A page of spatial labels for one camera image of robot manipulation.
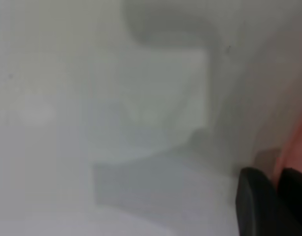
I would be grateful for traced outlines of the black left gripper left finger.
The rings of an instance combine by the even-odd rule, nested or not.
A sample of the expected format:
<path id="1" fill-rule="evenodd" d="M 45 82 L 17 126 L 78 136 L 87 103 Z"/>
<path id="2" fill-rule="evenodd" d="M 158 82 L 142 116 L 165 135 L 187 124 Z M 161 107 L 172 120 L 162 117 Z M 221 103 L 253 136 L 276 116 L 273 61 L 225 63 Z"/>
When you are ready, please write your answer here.
<path id="1" fill-rule="evenodd" d="M 236 215 L 241 236 L 285 236 L 282 207 L 271 181 L 258 169 L 243 168 L 236 194 Z"/>

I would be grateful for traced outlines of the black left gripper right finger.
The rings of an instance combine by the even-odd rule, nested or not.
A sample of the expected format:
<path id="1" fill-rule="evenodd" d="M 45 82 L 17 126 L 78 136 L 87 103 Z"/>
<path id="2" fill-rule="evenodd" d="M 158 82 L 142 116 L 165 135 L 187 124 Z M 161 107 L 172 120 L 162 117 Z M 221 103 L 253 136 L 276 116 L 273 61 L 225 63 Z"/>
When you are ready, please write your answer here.
<path id="1" fill-rule="evenodd" d="M 278 196 L 285 206 L 279 235 L 302 236 L 302 173 L 284 169 L 278 183 Z"/>

